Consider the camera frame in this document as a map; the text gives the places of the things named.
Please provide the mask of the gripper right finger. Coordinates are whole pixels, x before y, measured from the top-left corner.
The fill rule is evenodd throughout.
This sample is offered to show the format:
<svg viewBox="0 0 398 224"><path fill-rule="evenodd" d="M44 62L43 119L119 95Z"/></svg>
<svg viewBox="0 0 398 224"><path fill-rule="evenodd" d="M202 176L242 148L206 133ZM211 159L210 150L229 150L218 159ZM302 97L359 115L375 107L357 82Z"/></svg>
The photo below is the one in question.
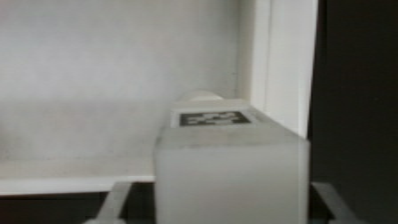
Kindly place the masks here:
<svg viewBox="0 0 398 224"><path fill-rule="evenodd" d="M307 224L368 224L355 216L334 186L313 182L309 188Z"/></svg>

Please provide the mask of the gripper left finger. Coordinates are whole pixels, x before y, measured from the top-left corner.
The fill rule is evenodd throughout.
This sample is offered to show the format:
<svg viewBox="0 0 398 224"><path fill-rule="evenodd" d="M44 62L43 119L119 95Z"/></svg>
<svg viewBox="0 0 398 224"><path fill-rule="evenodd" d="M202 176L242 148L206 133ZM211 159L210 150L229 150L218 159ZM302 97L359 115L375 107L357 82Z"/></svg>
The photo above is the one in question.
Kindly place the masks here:
<svg viewBox="0 0 398 224"><path fill-rule="evenodd" d="M98 214L82 224L156 224L154 184L117 182Z"/></svg>

